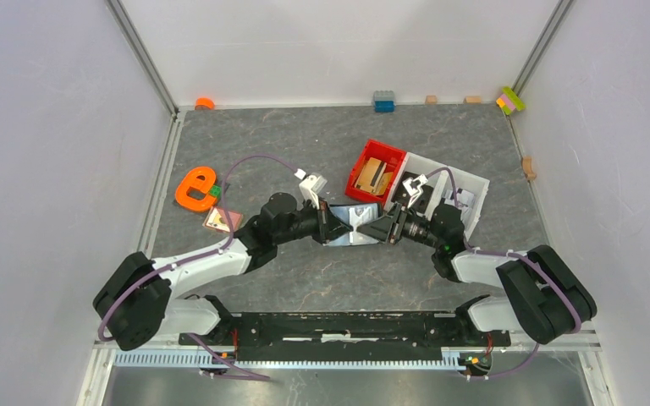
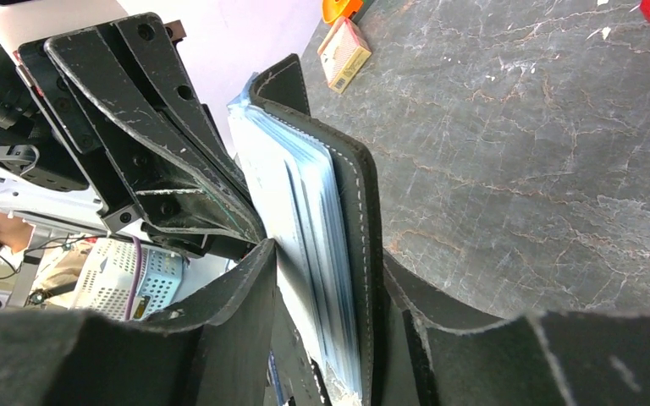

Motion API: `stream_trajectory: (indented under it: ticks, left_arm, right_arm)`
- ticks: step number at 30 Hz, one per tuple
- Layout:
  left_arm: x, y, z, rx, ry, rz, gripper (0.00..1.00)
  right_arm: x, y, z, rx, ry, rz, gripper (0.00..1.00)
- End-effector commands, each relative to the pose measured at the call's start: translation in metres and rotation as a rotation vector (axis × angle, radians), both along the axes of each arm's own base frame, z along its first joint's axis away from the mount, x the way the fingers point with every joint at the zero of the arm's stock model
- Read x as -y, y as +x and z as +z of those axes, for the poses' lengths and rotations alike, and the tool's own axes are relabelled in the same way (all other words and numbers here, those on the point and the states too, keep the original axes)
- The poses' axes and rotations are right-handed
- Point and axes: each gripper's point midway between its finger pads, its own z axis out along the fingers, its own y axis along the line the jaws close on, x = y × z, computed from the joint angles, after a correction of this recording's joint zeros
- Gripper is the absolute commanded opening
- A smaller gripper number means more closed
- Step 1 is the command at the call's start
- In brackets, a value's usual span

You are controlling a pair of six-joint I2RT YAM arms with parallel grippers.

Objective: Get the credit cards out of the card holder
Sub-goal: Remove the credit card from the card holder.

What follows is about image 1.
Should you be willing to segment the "white VIP credit card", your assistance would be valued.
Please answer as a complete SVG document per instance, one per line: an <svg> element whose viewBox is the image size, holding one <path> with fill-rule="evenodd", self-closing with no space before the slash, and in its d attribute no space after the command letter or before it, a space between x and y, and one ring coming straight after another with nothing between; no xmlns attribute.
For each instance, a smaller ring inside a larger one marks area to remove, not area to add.
<svg viewBox="0 0 650 406"><path fill-rule="evenodd" d="M377 220L381 216L381 208L377 203L352 205L347 209L347 214L348 223L352 227L359 227Z"/></svg>

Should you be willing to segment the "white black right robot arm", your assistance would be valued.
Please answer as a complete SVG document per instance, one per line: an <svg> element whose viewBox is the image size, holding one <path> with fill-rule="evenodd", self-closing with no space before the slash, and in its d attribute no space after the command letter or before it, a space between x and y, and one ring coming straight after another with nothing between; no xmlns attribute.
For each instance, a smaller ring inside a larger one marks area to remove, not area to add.
<svg viewBox="0 0 650 406"><path fill-rule="evenodd" d="M540 244L528 251L486 251L469 245L459 208L439 205L422 217L396 206L357 228L387 244L409 239L432 247L437 274L454 283L501 288L503 298L485 297L462 305L455 335L466 345L480 343L489 332L523 331L541 345L581 330L598 313L596 301L559 254Z"/></svg>

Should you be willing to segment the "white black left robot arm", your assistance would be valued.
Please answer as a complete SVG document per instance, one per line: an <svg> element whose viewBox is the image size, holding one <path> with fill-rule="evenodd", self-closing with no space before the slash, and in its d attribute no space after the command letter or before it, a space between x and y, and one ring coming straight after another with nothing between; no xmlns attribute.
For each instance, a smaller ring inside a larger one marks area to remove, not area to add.
<svg viewBox="0 0 650 406"><path fill-rule="evenodd" d="M156 259L142 251L131 253L93 299L101 318L98 337L123 351L160 334L194 333L211 344L225 343L232 333L231 320L211 300L185 299L185 294L255 271L277 256L281 244L306 238L327 244L352 229L324 200L307 200L299 206L294 196L276 193L257 215L218 244Z"/></svg>

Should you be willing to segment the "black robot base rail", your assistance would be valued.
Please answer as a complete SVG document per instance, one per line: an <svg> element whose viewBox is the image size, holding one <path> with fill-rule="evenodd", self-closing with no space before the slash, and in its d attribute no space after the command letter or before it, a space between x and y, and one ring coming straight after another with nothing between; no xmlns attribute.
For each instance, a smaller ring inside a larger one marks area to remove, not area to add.
<svg viewBox="0 0 650 406"><path fill-rule="evenodd" d="M442 348L507 347L453 312L243 312L201 337L234 347L238 361L430 361Z"/></svg>

